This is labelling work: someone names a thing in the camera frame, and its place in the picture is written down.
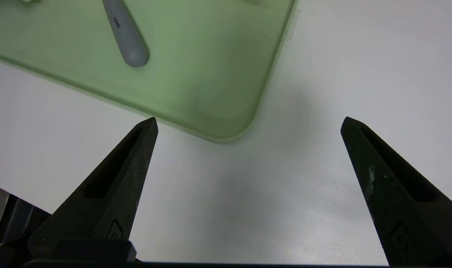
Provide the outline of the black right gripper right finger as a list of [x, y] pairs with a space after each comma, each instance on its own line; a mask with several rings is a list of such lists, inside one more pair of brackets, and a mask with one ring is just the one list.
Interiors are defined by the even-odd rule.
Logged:
[[364, 123], [340, 134], [389, 265], [452, 267], [452, 200]]

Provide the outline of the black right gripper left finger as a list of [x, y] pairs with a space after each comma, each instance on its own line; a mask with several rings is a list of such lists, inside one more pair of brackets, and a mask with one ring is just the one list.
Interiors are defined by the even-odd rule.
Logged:
[[28, 239], [34, 258], [63, 239], [128, 240], [158, 136], [157, 120], [136, 124]]

